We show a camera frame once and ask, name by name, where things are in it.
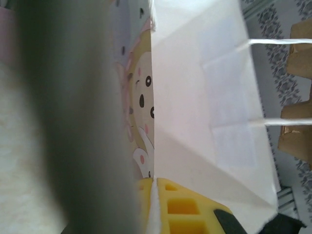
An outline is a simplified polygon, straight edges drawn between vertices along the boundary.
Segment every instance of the yellow object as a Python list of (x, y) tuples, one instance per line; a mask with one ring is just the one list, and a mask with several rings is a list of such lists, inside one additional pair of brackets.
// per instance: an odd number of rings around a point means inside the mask
[[(143, 233), (149, 219), (152, 183), (152, 178), (138, 182)], [(225, 234), (214, 210), (232, 214), (226, 206), (167, 179), (158, 178), (157, 187), (161, 234)]]
[(140, 202), (140, 220), (142, 222), (143, 233), (146, 231), (148, 215), (150, 212), (152, 182), (152, 178), (141, 179), (137, 182)]

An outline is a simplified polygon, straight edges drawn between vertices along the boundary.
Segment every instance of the white string handle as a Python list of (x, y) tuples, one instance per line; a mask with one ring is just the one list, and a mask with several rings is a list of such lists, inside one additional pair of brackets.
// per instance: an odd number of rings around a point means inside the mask
[(290, 44), (312, 44), (312, 39), (249, 39), (249, 44), (276, 44), (276, 45), (290, 45)]
[(312, 125), (312, 118), (297, 118), (297, 119), (284, 119), (284, 118), (265, 118), (250, 122), (251, 125), (259, 126), (298, 126), (298, 125)]

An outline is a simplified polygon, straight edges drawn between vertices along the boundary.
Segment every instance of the white fur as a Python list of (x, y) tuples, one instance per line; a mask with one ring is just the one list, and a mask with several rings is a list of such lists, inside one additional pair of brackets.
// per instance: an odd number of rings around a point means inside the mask
[(157, 179), (154, 177), (151, 189), (151, 207), (148, 217), (146, 234), (160, 234), (161, 219), (160, 219), (160, 202), (157, 187)]

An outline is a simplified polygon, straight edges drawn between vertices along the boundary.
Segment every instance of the black object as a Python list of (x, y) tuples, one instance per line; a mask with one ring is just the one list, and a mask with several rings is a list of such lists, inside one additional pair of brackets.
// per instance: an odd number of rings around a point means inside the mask
[(214, 210), (214, 214), (221, 224), (225, 234), (247, 234), (233, 214), (223, 210)]
[(306, 227), (300, 220), (278, 214), (259, 234), (298, 234), (301, 228)]

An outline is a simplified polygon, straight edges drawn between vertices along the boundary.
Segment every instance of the pink cheek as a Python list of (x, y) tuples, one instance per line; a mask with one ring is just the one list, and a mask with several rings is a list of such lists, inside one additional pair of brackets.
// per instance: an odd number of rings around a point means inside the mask
[(140, 156), (140, 161), (141, 161), (142, 164), (144, 164), (145, 160), (144, 160), (144, 156), (143, 155)]
[(145, 124), (145, 133), (148, 134), (148, 126)]

